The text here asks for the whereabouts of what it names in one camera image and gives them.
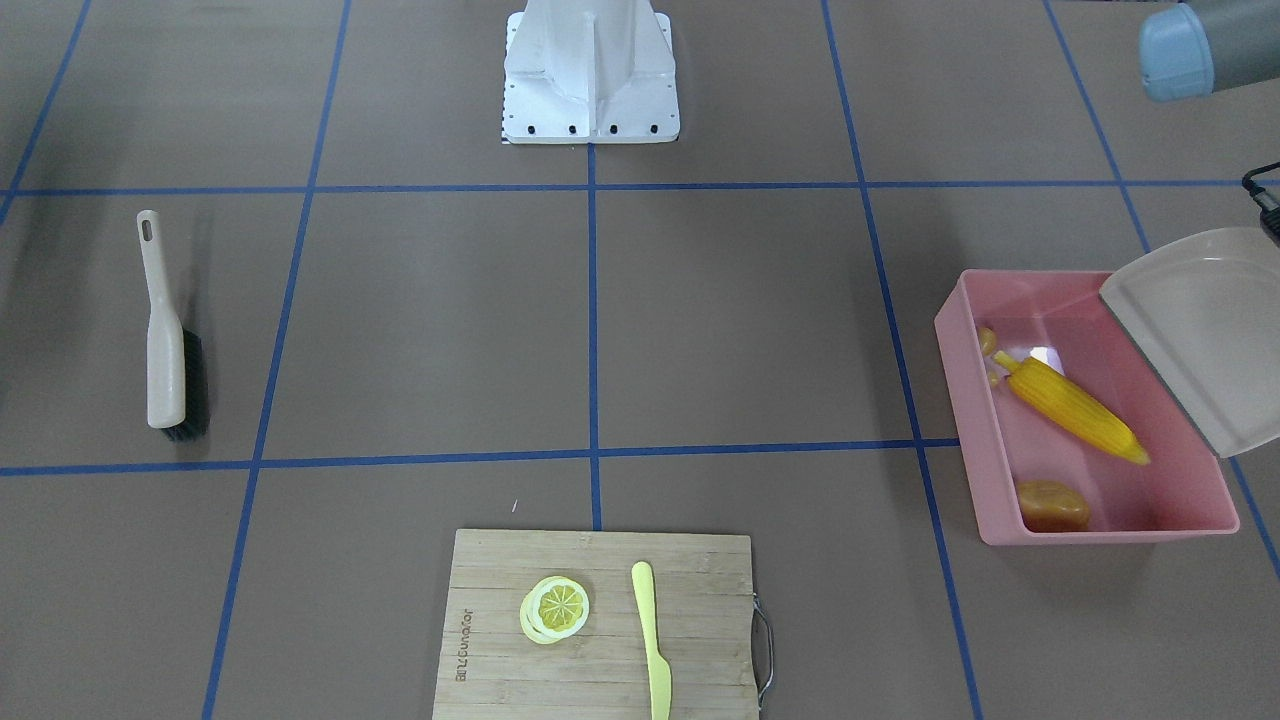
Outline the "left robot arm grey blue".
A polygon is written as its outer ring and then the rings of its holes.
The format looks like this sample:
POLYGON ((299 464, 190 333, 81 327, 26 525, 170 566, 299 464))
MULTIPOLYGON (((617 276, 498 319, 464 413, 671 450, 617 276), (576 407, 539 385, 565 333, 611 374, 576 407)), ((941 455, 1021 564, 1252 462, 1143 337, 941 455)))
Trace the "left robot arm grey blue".
POLYGON ((1142 23, 1138 60, 1142 87, 1155 102, 1276 79, 1279 3, 1178 3, 1142 23))

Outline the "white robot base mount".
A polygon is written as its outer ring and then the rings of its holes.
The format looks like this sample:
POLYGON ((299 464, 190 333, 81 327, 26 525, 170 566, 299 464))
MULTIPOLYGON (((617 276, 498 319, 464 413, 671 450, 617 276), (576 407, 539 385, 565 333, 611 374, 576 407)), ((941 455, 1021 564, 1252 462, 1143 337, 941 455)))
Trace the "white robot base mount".
POLYGON ((507 143, 668 143, 681 135, 672 23, 649 1, 530 1, 506 20, 507 143))

